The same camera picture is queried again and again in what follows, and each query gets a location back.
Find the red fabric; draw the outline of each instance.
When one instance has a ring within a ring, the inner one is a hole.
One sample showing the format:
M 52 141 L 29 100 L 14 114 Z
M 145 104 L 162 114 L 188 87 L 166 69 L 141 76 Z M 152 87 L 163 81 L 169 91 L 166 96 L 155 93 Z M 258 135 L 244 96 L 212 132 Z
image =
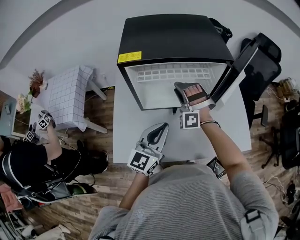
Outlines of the red fabric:
M 15 194 L 10 190 L 9 185 L 5 183 L 2 184 L 0 186 L 0 193 L 7 212 L 12 212 L 13 210 L 19 210 L 23 208 L 22 204 L 20 204 L 20 202 L 17 200 Z

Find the person in gray shirt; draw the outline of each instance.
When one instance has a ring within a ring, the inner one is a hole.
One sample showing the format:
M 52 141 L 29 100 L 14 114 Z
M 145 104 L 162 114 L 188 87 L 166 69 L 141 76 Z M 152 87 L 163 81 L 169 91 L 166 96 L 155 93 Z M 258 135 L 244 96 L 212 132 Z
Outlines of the person in gray shirt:
M 201 91 L 193 86 L 185 94 Z M 209 108 L 202 108 L 200 122 L 210 120 Z M 245 239 L 242 222 L 250 210 L 260 213 L 262 226 L 256 228 L 265 231 L 263 237 L 252 239 L 274 238 L 278 213 L 264 185 L 216 123 L 201 127 L 226 170 L 230 188 L 200 164 L 174 165 L 150 178 L 137 173 L 119 207 L 100 211 L 90 240 Z

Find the yellow label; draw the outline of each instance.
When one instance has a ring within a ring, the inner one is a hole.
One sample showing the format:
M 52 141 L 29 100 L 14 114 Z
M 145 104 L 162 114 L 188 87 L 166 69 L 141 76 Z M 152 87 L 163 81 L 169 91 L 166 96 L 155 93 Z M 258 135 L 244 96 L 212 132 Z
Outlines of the yellow label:
M 141 60 L 141 59 L 142 59 L 142 51 L 129 52 L 129 53 L 120 54 L 118 58 L 118 63 Z

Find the black bracelet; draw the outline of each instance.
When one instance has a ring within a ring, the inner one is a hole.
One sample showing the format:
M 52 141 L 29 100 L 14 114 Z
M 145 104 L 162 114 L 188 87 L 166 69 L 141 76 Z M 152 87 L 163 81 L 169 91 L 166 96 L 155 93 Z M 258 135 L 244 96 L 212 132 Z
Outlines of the black bracelet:
M 203 125 L 203 124 L 205 124 L 205 123 L 210 123 L 210 122 L 217 124 L 219 126 L 219 128 L 221 128 L 220 124 L 217 121 L 214 121 L 214 120 L 200 122 L 200 126 Z

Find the checkered tablecloth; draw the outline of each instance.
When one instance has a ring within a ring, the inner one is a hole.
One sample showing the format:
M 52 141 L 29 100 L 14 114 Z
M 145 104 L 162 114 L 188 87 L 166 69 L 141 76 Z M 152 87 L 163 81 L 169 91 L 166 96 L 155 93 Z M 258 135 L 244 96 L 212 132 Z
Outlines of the checkered tablecloth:
M 52 114 L 56 129 L 87 127 L 83 119 L 85 89 L 93 69 L 77 66 L 48 80 L 51 89 L 48 111 Z

